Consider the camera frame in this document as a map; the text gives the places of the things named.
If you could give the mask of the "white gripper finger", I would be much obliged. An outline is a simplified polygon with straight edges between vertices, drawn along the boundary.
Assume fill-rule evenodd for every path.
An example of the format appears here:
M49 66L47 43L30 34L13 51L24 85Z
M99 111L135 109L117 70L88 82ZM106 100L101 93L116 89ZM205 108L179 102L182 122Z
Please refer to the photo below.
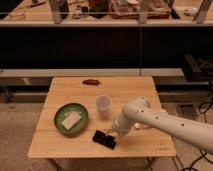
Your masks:
M112 132L113 132L112 128L109 128L109 129L106 130L106 135L109 135L109 134L111 134Z
M112 135L113 137L118 137L119 134L116 133L116 132L112 132L111 135Z

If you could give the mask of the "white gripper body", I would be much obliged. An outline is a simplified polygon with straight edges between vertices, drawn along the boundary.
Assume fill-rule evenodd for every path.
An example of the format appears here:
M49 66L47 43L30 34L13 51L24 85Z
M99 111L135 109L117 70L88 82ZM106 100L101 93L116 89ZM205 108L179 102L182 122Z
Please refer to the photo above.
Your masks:
M112 123L112 130L120 136L127 135L130 129L131 122L124 115L118 115Z

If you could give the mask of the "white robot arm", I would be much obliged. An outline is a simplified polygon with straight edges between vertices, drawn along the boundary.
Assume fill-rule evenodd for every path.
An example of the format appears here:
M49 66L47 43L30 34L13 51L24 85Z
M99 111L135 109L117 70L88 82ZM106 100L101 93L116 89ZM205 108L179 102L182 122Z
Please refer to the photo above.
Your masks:
M110 130L125 136L136 123L154 127L213 155L213 125L156 112L143 96L123 105Z

